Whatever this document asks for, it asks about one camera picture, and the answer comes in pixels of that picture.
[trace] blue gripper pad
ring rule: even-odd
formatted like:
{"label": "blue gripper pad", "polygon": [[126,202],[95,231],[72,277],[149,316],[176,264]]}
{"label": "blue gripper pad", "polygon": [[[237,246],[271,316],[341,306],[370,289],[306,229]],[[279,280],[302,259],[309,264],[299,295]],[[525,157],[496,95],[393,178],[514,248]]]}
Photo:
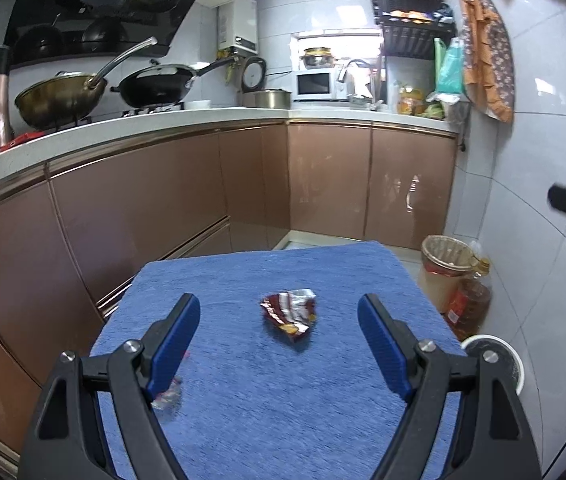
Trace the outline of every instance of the blue gripper pad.
{"label": "blue gripper pad", "polygon": [[363,296],[358,301],[358,324],[387,387],[407,402],[412,396],[413,388],[408,380],[405,355],[400,351],[367,296]]}
{"label": "blue gripper pad", "polygon": [[201,306],[198,298],[190,296],[188,303],[154,352],[150,380],[145,388],[151,399],[155,399],[158,394],[170,387],[176,370],[194,337],[200,317]]}

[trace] blue cloth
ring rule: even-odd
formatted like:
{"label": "blue cloth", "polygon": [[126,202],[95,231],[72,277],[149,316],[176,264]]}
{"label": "blue cloth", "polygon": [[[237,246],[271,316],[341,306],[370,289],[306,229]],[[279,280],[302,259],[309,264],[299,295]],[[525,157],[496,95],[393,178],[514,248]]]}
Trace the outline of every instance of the blue cloth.
{"label": "blue cloth", "polygon": [[[295,288],[317,296],[316,325],[299,348],[272,333],[259,307],[263,296]],[[147,264],[92,355],[140,338],[184,292],[200,300],[200,325],[177,373],[182,405],[157,413],[190,480],[370,478],[405,404],[388,390],[358,327],[356,305],[367,292],[417,338],[462,352],[394,254],[364,242]],[[101,396],[116,471],[133,479],[111,396]],[[425,479],[440,475],[457,410],[449,394]]]}

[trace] metal screw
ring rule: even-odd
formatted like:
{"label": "metal screw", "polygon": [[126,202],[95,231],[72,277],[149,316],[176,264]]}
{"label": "metal screw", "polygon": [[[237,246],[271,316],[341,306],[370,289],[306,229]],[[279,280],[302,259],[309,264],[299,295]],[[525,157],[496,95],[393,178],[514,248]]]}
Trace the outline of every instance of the metal screw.
{"label": "metal screw", "polygon": [[498,363],[498,354],[493,350],[487,350],[483,352],[483,359],[489,363]]}
{"label": "metal screw", "polygon": [[436,350],[436,343],[434,343],[431,339],[423,339],[418,342],[418,348],[420,348],[422,352],[429,354]]}
{"label": "metal screw", "polygon": [[141,342],[137,341],[136,339],[129,339],[123,343],[123,350],[125,350],[128,354],[135,354],[138,352],[138,349],[141,347]]}
{"label": "metal screw", "polygon": [[76,354],[71,350],[66,350],[61,353],[61,361],[63,363],[71,363],[74,359],[76,359]]}

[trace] black thermos lid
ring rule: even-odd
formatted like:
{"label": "black thermos lid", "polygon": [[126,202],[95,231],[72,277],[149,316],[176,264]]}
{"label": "black thermos lid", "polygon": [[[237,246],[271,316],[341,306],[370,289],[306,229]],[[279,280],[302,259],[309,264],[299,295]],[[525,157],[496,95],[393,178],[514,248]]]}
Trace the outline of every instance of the black thermos lid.
{"label": "black thermos lid", "polygon": [[12,50],[10,47],[0,46],[0,74],[9,75],[10,65],[12,64]]}

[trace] dish rack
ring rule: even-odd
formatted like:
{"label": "dish rack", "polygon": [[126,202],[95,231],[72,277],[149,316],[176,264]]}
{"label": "dish rack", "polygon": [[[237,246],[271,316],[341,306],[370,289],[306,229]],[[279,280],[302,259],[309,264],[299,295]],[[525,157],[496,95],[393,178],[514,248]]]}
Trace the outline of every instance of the dish rack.
{"label": "dish rack", "polygon": [[441,7],[441,0],[372,0],[374,21],[383,29],[386,56],[434,59],[434,38],[446,44],[456,34],[453,23],[414,18],[396,18],[394,10],[431,14]]}

